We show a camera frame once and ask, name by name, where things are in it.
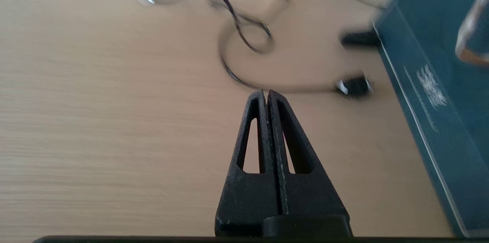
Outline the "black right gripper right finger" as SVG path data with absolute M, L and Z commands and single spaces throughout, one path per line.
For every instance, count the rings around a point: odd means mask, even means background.
M 267 102 L 281 213 L 347 216 L 346 207 L 286 97 L 271 90 Z

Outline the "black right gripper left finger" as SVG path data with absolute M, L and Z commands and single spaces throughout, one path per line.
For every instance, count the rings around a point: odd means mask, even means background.
M 243 170 L 251 122 L 257 121 L 259 172 Z M 279 214 L 269 116 L 264 92 L 249 95 L 215 214 L 216 236 L 262 236 L 263 222 Z

